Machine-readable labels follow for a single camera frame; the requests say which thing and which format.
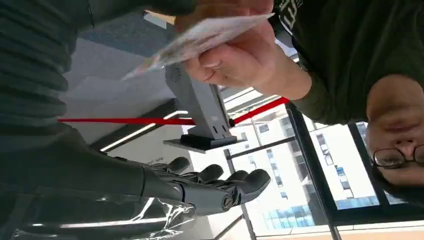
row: red barrier rope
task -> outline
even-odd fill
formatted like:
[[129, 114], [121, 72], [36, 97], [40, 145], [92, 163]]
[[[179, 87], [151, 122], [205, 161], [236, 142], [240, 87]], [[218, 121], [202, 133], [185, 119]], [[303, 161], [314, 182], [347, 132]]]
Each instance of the red barrier rope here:
[[277, 107], [281, 104], [288, 104], [288, 103], [289, 103], [289, 100], [287, 98], [280, 97], [280, 98], [278, 98], [274, 101], [271, 101], [271, 102], [269, 102], [269, 103], [267, 103], [263, 106], [260, 106], [256, 109], [254, 109], [254, 110], [252, 110], [252, 111], [250, 111], [250, 112], [248, 112], [244, 115], [237, 117], [236, 119], [234, 119], [234, 123], [237, 125], [237, 124], [239, 124], [239, 123], [241, 123], [245, 120], [251, 119], [256, 115], [264, 113], [264, 112], [266, 112], [270, 109], [273, 109], [273, 108], [275, 108], [275, 107]]
[[[236, 119], [234, 124], [239, 124], [247, 119], [273, 109], [279, 105], [287, 104], [289, 100], [280, 97], [263, 106], [260, 106]], [[163, 118], [61, 118], [59, 122], [63, 123], [114, 123], [114, 124], [158, 124], [158, 125], [196, 125], [192, 119], [163, 119]]]

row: person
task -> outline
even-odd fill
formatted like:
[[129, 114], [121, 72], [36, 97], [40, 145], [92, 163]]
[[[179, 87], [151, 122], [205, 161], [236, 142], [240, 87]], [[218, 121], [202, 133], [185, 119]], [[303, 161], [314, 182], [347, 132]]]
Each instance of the person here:
[[262, 169], [218, 180], [216, 165], [180, 175], [185, 158], [146, 165], [110, 157], [58, 122], [78, 33], [146, 6], [188, 15], [195, 2], [0, 0], [0, 239], [170, 237], [269, 184]]
[[[206, 17], [270, 13], [273, 1], [250, 4], [199, 5], [176, 19], [177, 28]], [[374, 177], [396, 197], [422, 201], [424, 1], [282, 0], [276, 7], [300, 66], [264, 22], [186, 61], [186, 71], [201, 82], [280, 95], [318, 123], [368, 122]]]

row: ceiling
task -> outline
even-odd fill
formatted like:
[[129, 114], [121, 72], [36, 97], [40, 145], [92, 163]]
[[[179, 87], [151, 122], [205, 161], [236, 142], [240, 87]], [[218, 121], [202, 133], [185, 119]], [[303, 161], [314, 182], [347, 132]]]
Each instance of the ceiling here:
[[[172, 32], [139, 13], [83, 32], [64, 76], [69, 89], [60, 98], [67, 104], [64, 118], [139, 117], [175, 98], [163, 69], [121, 80], [128, 72], [164, 47]], [[88, 143], [120, 127], [113, 123], [72, 123]]]

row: dark green sleeve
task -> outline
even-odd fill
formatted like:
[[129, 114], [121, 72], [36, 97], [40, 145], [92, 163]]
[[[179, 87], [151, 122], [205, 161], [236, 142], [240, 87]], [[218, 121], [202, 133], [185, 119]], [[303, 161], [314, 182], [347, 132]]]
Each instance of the dark green sleeve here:
[[311, 89], [304, 98], [292, 101], [293, 104], [314, 122], [326, 125], [344, 124], [322, 79], [313, 72], [309, 75], [312, 78]]
[[143, 6], [172, 15], [194, 9], [191, 0], [0, 0], [0, 183], [142, 192], [141, 166], [90, 149], [57, 117], [66, 112], [59, 93], [78, 32]]

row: paper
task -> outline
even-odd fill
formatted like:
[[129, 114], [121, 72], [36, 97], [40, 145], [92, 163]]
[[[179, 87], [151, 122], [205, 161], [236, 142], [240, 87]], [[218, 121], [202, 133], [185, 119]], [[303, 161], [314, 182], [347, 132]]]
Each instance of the paper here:
[[274, 13], [205, 19], [184, 32], [158, 53], [146, 59], [141, 66], [127, 74], [124, 79], [198, 57], [220, 44], [231, 41], [273, 15]]

